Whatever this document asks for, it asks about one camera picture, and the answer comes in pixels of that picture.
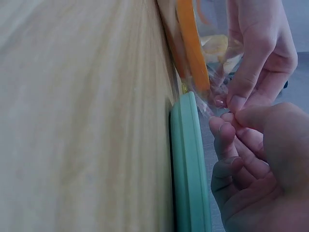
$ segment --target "wooden surface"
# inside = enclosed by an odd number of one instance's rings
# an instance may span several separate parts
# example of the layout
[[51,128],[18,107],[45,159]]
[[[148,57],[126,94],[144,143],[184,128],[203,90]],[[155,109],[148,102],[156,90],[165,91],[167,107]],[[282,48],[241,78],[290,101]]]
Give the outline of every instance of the wooden surface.
[[153,0],[0,2],[0,231],[172,231]]

